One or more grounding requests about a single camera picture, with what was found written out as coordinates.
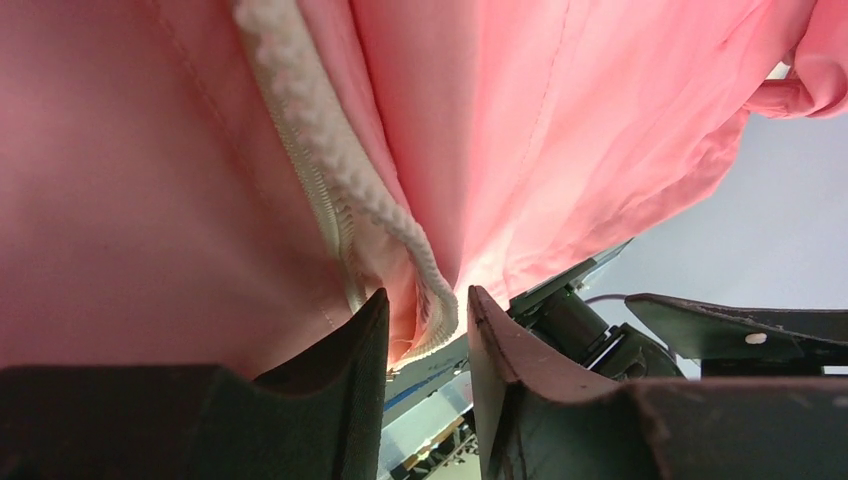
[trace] clothing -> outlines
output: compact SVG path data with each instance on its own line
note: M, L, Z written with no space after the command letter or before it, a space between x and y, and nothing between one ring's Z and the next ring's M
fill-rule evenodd
M379 287L402 365L709 195L749 112L843 111L845 10L0 3L0 366L255 375Z

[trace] white zipper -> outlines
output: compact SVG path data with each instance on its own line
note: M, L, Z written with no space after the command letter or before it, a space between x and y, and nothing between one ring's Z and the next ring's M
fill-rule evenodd
M257 67L270 77L258 76L257 80L263 94L270 89L276 98L273 101L268 95L265 100L272 114L279 112L275 123L322 233L346 272L348 298L363 291L352 263L349 205L353 205L400 240L416 267L419 315L427 327L419 344L395 368L427 356L456 331L457 299L439 271L423 229L394 201L370 164L341 109L296 1L242 0L235 13L238 24L258 39ZM359 297L356 299L350 302L352 309L354 303L361 305Z

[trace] pink sleeve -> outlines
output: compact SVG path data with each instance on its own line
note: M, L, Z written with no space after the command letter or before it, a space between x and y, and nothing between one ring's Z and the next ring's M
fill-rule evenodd
M771 118L834 116L848 109L848 4L818 0L784 80L767 80L746 104Z

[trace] zipper teeth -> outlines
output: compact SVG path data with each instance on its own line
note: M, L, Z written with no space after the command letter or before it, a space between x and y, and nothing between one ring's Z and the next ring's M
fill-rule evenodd
M289 107L284 112L288 125L302 127L292 130L296 135L292 140L310 152L303 160L312 167L320 165L347 200L406 245L418 270L419 309L427 328L400 365L427 356L456 331L457 299L439 271L423 229L394 202L371 168L339 107L295 0L243 0L235 14L243 29L260 37L256 58L275 74L272 90ZM360 160L364 160L360 168L352 165Z
M244 35L245 44L255 49L258 38L253 35ZM269 80L273 78L272 72L257 64L255 58L250 56L250 64L256 77L262 98L268 105L268 110L277 134L283 144L283 148L289 155L295 174L300 181L306 194L313 216L318 223L318 229L324 238L330 254L338 261L345 288L345 296L348 300L351 314L356 313L365 305L365 289L362 281L355 273L355 252L353 247L354 221L350 208L345 204L344 198L337 189L327 185L320 170L310 162L312 152L297 142L299 132L292 128L285 120L285 112L288 102L273 102L273 94L269 90Z

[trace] pink jacket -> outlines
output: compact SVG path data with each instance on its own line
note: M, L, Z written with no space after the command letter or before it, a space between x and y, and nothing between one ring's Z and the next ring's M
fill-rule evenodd
M0 366L402 365L845 109L842 0L0 2ZM766 81L784 58L785 80Z

